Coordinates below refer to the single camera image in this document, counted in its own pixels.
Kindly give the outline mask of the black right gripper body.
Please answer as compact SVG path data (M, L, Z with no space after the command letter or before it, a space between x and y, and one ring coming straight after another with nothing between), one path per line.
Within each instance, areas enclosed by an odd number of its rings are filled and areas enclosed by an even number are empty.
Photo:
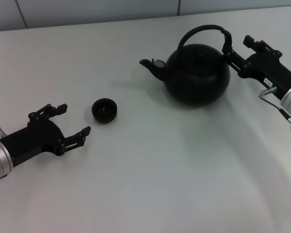
M258 52L248 57L239 76L255 79L265 87L275 86L279 100L291 89L291 71L280 63L274 52Z

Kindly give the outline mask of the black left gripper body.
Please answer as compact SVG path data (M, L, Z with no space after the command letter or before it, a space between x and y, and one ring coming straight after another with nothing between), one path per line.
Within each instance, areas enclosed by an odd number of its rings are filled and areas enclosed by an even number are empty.
M65 137L55 123L37 113L30 113L29 120L26 128L0 139L10 154L13 167L43 152L56 156L65 152Z

